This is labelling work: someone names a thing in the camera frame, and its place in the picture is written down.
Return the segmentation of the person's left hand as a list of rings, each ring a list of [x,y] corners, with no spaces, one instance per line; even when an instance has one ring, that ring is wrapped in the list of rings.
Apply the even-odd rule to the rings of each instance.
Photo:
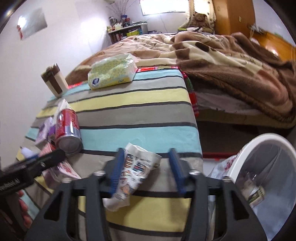
[[[28,214],[28,206],[25,204],[25,202],[21,199],[24,195],[24,192],[18,191],[18,197],[19,197],[19,205],[20,205],[20,209],[21,209],[21,214],[22,214],[22,218],[23,218],[23,224],[26,228],[30,228],[30,226],[32,225],[32,219],[30,217],[30,215]]]

